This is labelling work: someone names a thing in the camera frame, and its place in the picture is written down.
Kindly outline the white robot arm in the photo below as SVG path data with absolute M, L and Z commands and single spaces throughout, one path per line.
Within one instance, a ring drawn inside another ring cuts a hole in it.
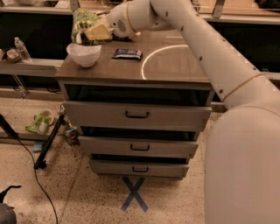
M 132 0 L 105 17 L 116 36 L 177 29 L 227 111 L 209 132 L 206 224 L 280 224 L 280 91 L 191 0 Z

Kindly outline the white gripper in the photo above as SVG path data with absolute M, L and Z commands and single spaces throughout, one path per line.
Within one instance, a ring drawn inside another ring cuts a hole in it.
M 119 38 L 127 38 L 133 36 L 136 31 L 132 28 L 128 14 L 128 3 L 122 3 L 117 5 L 108 14 L 108 21 L 110 26 L 107 24 L 97 24 L 91 26 L 84 31 L 88 40 L 105 40 L 111 39 L 112 33 Z

